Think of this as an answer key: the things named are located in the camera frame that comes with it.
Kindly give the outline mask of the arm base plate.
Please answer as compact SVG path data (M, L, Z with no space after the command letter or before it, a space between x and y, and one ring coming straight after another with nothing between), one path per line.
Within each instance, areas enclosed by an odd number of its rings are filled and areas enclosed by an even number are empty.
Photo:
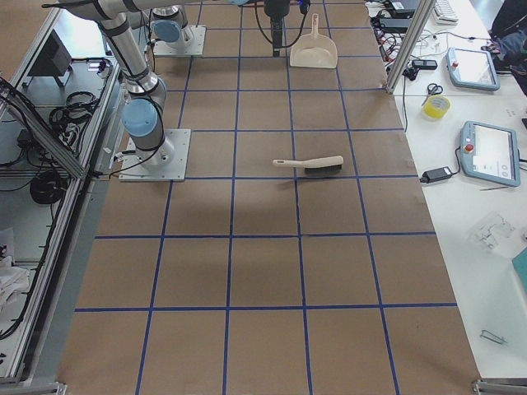
M127 149L133 150L134 153L124 157L125 170L118 173L119 180L124 182L184 181L190 140L190 129L166 129L164 143L148 160L151 153L137 151L130 137Z
M173 21L158 21L153 27L156 36L154 54L158 57L186 58L203 55L206 26L187 25L181 28Z

